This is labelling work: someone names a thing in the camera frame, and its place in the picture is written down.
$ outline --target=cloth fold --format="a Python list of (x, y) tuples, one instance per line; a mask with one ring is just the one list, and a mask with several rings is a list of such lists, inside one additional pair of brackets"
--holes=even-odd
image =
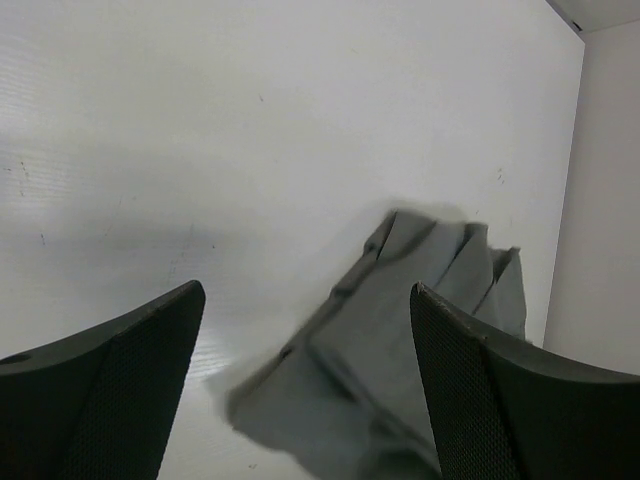
[(490, 249), (487, 231), (389, 215), (268, 372), (231, 396), (230, 423), (321, 480), (439, 478), (409, 294), (422, 282), (524, 339), (519, 251)]

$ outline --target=towel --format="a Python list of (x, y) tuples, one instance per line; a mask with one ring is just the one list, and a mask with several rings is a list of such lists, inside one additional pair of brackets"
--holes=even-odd
[(440, 478), (409, 295), (422, 282), (524, 339), (519, 251), (489, 248), (487, 232), (390, 214), (278, 357), (230, 396), (232, 426), (320, 480)]

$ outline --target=gray cloth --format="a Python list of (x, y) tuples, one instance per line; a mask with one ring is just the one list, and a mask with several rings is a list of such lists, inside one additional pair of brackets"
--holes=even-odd
[(234, 428), (322, 480), (439, 478), (411, 333), (416, 282), (524, 339), (518, 250), (491, 250), (485, 225), (395, 212), (281, 355), (230, 397)]

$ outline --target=table surface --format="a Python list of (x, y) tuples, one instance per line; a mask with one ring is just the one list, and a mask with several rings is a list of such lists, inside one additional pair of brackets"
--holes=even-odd
[(542, 342), (583, 53), (543, 0), (27, 3), (0, 6), (0, 357), (201, 280), (161, 479), (304, 478), (225, 392), (390, 208), (522, 247)]

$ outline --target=white surface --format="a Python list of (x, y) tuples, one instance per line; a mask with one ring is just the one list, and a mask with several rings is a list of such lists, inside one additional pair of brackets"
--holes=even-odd
[(303, 477), (224, 391), (398, 200), (522, 246), (542, 341), (583, 52), (544, 1), (28, 3), (0, 6), (0, 355), (202, 280), (162, 479)]
[(545, 347), (640, 374), (640, 22), (585, 40)]
[(585, 32), (640, 19), (638, 0), (553, 0)]

